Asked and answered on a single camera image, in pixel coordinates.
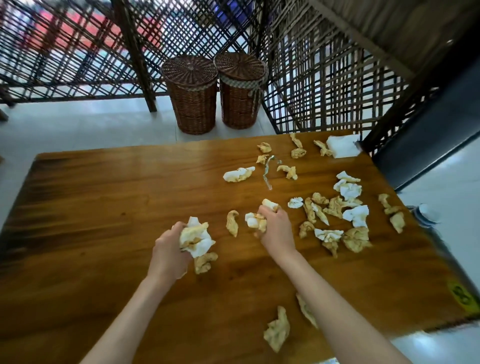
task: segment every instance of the person's left hand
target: person's left hand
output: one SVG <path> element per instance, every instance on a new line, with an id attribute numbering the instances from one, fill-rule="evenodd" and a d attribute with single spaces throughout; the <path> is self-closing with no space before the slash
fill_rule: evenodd
<path id="1" fill-rule="evenodd" d="M 179 221 L 155 240 L 147 278 L 156 281 L 167 279 L 173 284 L 185 274 L 188 263 L 192 260 L 189 252 L 180 251 L 180 233 L 185 226 Z"/>

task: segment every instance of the person's left arm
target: person's left arm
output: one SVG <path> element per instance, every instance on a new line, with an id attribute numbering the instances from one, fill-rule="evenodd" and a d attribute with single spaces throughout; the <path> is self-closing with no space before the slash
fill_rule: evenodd
<path id="1" fill-rule="evenodd" d="M 80 364 L 131 363 L 140 340 L 170 287 L 187 270 L 192 256 L 181 252 L 179 238 L 185 224 L 177 222 L 155 241 L 145 279 L 100 340 Z"/>

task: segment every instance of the bamboo lattice screen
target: bamboo lattice screen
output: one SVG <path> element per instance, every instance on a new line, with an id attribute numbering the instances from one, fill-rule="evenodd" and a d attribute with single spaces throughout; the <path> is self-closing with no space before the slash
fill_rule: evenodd
<path id="1" fill-rule="evenodd" d="M 352 129 L 363 138 L 408 82 L 315 1 L 3 0 L 0 96 L 7 91 L 16 103 L 144 97 L 155 111 L 155 97 L 167 95 L 166 59 L 247 52 L 268 64 L 263 105 L 277 133 Z M 430 95 L 419 95 L 402 122 Z"/>

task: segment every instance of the hand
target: hand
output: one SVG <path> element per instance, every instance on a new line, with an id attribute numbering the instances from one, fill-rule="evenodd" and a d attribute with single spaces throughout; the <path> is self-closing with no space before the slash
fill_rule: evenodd
<path id="1" fill-rule="evenodd" d="M 147 278 L 154 281 L 167 279 L 173 284 L 185 274 L 188 263 L 192 260 L 189 252 L 180 251 L 180 233 L 185 226 L 179 221 L 155 240 Z"/>
<path id="2" fill-rule="evenodd" d="M 278 207 L 277 212 L 273 212 L 263 205 L 258 208 L 258 213 L 267 219 L 267 231 L 261 237 L 262 244 L 280 265 L 285 258 L 297 251 L 288 214 L 281 207 Z"/>

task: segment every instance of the person's right arm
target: person's right arm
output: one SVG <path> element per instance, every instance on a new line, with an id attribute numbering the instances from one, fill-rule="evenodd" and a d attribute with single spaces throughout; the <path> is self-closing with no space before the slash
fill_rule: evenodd
<path id="1" fill-rule="evenodd" d="M 341 364 L 410 363 L 296 250 L 287 213 L 260 206 L 267 219 L 262 244 L 303 297 Z"/>

